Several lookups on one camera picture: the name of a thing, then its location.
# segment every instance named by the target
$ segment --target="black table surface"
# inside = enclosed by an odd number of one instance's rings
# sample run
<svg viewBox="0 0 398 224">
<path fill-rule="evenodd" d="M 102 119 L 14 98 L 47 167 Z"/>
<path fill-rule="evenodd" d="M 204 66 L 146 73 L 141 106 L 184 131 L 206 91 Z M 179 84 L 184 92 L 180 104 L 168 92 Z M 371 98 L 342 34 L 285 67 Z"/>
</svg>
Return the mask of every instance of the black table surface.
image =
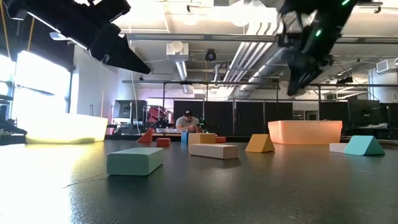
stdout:
<svg viewBox="0 0 398 224">
<path fill-rule="evenodd" d="M 239 159 L 173 142 L 147 177 L 107 176 L 132 141 L 0 147 L 0 223 L 398 223 L 398 151 L 281 146 Z"/>
</svg>

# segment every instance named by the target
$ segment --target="blue block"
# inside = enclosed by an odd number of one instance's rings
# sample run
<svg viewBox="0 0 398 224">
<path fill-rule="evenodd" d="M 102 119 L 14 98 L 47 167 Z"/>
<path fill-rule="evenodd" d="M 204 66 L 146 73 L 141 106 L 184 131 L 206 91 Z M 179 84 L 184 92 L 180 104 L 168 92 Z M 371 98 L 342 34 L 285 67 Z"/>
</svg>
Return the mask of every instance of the blue block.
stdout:
<svg viewBox="0 0 398 224">
<path fill-rule="evenodd" d="M 384 155 L 385 152 L 374 136 L 353 136 L 349 141 L 345 154 L 370 156 Z"/>
<path fill-rule="evenodd" d="M 188 137 L 189 137 L 188 132 L 181 133 L 181 142 L 188 143 Z"/>
<path fill-rule="evenodd" d="M 163 164 L 162 148 L 141 147 L 109 153 L 106 172 L 109 175 L 149 175 Z"/>
</svg>

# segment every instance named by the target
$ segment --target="teal triangular block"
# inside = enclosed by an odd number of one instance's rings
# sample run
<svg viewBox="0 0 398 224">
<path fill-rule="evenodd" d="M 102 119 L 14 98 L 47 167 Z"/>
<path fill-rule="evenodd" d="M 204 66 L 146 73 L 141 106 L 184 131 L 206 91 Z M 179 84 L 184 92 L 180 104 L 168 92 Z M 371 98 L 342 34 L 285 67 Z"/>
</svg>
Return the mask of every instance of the teal triangular block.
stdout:
<svg viewBox="0 0 398 224">
<path fill-rule="evenodd" d="M 384 155 L 385 152 L 374 136 L 353 136 L 349 141 L 345 154 L 370 156 Z"/>
</svg>

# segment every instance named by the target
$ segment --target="man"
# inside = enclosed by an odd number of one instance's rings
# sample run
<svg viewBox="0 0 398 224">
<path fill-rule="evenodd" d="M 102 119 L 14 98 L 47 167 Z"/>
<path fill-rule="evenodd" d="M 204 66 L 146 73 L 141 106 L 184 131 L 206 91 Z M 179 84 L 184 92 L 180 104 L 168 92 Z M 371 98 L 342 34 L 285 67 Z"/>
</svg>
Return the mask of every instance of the man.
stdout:
<svg viewBox="0 0 398 224">
<path fill-rule="evenodd" d="M 201 129 L 198 126 L 199 119 L 193 117 L 193 114 L 190 110 L 186 110 L 184 116 L 177 119 L 175 125 L 177 130 L 181 130 L 182 132 L 189 132 L 189 133 L 200 133 Z"/>
</svg>

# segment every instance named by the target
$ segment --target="green led light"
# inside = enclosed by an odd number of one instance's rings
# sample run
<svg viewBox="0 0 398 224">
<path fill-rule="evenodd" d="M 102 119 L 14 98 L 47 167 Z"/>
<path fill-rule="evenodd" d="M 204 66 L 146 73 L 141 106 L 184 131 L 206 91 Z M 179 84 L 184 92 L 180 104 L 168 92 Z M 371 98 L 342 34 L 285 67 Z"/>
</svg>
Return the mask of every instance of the green led light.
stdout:
<svg viewBox="0 0 398 224">
<path fill-rule="evenodd" d="M 322 30 L 318 30 L 317 33 L 315 34 L 317 37 L 319 37 L 319 35 L 321 35 Z"/>
<path fill-rule="evenodd" d="M 347 4 L 349 2 L 349 0 L 344 0 L 343 3 L 341 3 L 342 6 L 344 6 L 345 4 Z"/>
</svg>

